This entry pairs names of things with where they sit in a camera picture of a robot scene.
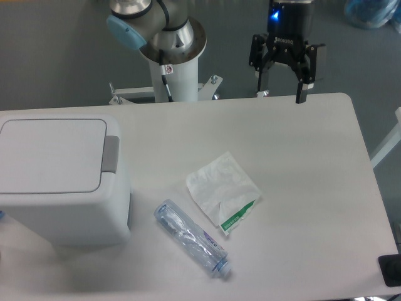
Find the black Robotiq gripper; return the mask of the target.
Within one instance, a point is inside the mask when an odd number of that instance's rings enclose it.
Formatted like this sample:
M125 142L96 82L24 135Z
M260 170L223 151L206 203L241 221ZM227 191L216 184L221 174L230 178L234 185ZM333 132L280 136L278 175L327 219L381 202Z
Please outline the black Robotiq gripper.
M308 91L322 79L326 69L326 45L308 45L314 15L313 1L270 1L267 32L254 34L249 54L249 66L258 79L256 96L269 96L269 69L274 65L276 51L292 53L300 60L296 65L298 87L296 103L306 102Z

